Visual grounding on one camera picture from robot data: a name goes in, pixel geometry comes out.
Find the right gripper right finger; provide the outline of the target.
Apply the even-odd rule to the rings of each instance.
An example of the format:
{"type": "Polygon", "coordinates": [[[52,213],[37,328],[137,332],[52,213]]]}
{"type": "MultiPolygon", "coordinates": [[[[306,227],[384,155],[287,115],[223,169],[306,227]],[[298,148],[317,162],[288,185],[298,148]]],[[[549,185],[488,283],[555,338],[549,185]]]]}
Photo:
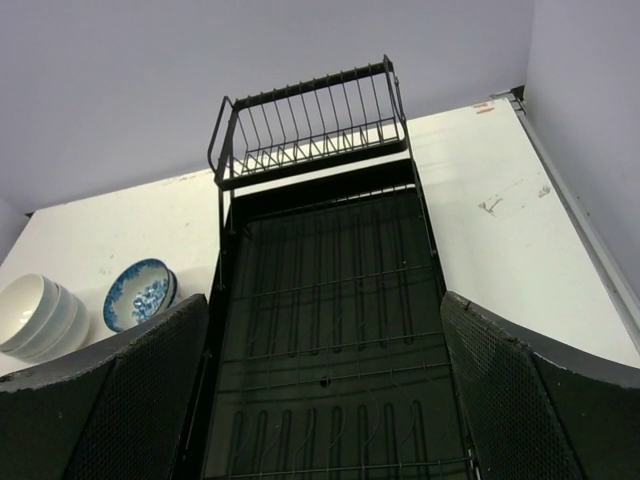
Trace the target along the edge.
{"type": "Polygon", "coordinates": [[[447,292],[441,318],[483,479],[636,479],[639,371],[447,292]]]}

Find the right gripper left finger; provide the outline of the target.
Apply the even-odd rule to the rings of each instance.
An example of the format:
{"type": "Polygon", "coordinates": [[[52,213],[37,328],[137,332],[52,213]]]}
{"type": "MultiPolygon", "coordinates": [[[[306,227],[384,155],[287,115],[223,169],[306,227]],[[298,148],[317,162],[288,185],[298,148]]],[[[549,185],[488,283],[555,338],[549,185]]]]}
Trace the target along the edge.
{"type": "Polygon", "coordinates": [[[208,324],[196,294],[145,323],[1,378],[4,479],[167,479],[208,324]]]}

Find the white bowl blue flowers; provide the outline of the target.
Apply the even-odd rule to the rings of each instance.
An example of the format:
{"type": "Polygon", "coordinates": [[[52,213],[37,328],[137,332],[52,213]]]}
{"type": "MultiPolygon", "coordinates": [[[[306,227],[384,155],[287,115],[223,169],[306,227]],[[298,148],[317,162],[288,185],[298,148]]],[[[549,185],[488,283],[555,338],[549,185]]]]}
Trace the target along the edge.
{"type": "Polygon", "coordinates": [[[127,267],[109,288],[102,308],[105,325],[120,333],[162,312],[168,293],[169,271],[156,258],[139,260],[127,267]]]}

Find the red patterned blue bowl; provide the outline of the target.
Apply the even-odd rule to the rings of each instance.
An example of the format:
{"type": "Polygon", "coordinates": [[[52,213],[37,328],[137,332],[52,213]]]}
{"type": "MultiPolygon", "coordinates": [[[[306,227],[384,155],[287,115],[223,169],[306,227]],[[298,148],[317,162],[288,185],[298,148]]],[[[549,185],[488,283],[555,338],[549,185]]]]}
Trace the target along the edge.
{"type": "Polygon", "coordinates": [[[176,299],[177,293],[178,293],[178,280],[175,273],[172,270],[170,270],[168,293],[166,295],[166,298],[163,301],[162,309],[168,309],[172,306],[172,304],[176,299]]]}

